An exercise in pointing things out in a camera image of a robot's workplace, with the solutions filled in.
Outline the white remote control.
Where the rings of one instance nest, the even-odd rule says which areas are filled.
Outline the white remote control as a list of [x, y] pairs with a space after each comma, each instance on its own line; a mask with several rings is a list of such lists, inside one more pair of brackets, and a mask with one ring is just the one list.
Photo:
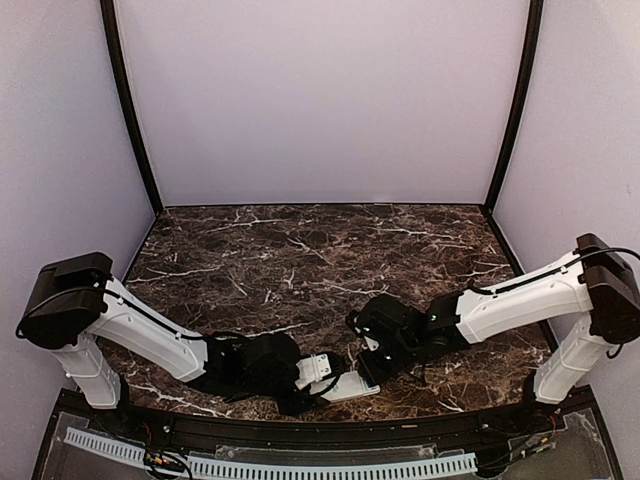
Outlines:
[[321, 397], [329, 402], [340, 402], [376, 395], [379, 392], [379, 386], [369, 385], [357, 371], [351, 371], [342, 374], [332, 389], [322, 394]]

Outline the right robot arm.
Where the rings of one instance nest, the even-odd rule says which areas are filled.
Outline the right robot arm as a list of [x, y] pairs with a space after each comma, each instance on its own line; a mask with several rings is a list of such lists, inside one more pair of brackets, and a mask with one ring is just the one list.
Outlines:
[[624, 260], [592, 233], [574, 250], [536, 271], [484, 288], [434, 298], [421, 312], [381, 294], [346, 318], [367, 347], [357, 357], [360, 375], [380, 385], [405, 368], [427, 364], [498, 334], [569, 314], [578, 319], [557, 350], [534, 373], [528, 396], [510, 413], [521, 434], [534, 432], [574, 385], [610, 348], [639, 336], [639, 287]]

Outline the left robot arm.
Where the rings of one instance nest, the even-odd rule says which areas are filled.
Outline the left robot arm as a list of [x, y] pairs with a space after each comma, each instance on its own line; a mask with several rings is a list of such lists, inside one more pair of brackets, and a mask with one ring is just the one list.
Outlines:
[[327, 390], [319, 382], [336, 384], [338, 369], [328, 354], [303, 356], [282, 332], [248, 338], [190, 331], [139, 301], [111, 267], [100, 252], [44, 266], [15, 335], [50, 351], [120, 436], [134, 435], [141, 415], [123, 399], [125, 381], [109, 366], [97, 338], [147, 359], [193, 390], [229, 402], [271, 397], [283, 415], [324, 404]]

